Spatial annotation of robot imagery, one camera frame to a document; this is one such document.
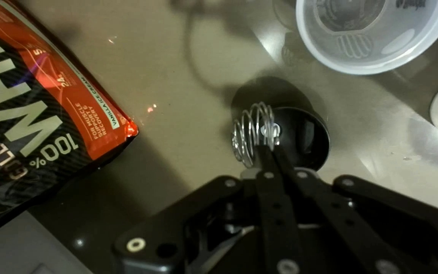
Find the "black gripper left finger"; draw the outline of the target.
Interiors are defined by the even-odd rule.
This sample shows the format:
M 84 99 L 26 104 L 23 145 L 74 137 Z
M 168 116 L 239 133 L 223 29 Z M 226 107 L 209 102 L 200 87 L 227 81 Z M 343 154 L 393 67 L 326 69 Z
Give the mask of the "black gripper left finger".
M 256 191 L 270 274 L 303 274 L 300 233 L 283 175 L 267 145 L 256 148 L 261 174 Z

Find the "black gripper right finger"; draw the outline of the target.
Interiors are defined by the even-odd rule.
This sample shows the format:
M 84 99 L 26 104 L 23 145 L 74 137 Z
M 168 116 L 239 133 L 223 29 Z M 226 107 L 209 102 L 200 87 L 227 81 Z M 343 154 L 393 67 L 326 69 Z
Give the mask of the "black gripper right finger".
M 274 151 L 273 159 L 294 195 L 294 207 L 326 227 L 321 251 L 334 261 L 337 274 L 408 274 L 402 258 L 347 198 L 312 169 L 293 166 L 283 151 Z

